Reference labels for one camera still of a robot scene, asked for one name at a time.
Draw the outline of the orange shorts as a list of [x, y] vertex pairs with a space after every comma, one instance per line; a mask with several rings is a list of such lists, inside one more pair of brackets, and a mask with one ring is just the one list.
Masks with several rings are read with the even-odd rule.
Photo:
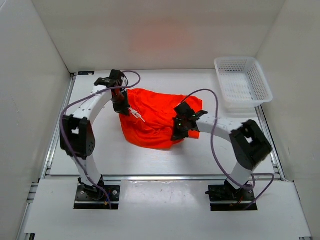
[[140, 116], [120, 114], [125, 139], [138, 147], [168, 150], [182, 140], [171, 140], [174, 108], [186, 97], [181, 94], [157, 93], [143, 88], [127, 90], [128, 103]]

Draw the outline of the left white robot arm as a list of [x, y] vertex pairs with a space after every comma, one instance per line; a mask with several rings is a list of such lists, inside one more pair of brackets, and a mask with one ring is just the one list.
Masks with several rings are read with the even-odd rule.
[[87, 194], [93, 200], [100, 200], [105, 194], [103, 177], [93, 159], [96, 147], [93, 123], [109, 102], [117, 114], [130, 115], [128, 84], [124, 72], [111, 70], [108, 77], [99, 77], [94, 82], [90, 95], [79, 101], [81, 105], [73, 113], [64, 113], [60, 119], [60, 148], [76, 164], [80, 173], [78, 181], [88, 188]]

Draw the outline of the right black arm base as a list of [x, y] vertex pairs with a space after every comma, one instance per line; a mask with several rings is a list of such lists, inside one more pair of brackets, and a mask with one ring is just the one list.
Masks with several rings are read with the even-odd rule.
[[257, 211], [253, 190], [233, 189], [227, 180], [223, 184], [208, 185], [211, 212]]

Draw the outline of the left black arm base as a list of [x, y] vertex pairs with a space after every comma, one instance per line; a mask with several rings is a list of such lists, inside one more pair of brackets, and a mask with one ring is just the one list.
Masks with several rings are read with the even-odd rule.
[[118, 210], [121, 186], [105, 185], [102, 180], [98, 185], [104, 188], [108, 198], [101, 189], [85, 185], [79, 177], [73, 208], [76, 210]]

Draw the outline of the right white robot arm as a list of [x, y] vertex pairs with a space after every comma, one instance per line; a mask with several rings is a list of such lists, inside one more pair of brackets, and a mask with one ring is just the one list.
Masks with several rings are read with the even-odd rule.
[[[190, 131], [211, 134], [210, 145], [213, 157], [220, 170], [227, 177], [224, 193], [230, 200], [238, 199], [243, 189], [251, 190], [254, 186], [247, 185], [253, 172], [272, 152], [270, 142], [258, 124], [249, 119], [237, 129], [231, 129], [231, 121], [218, 118], [205, 110], [195, 112], [186, 102], [174, 108], [176, 116], [173, 118], [173, 141], [189, 137]], [[214, 150], [214, 137], [219, 137], [231, 143], [237, 163], [228, 174], [220, 164]]]

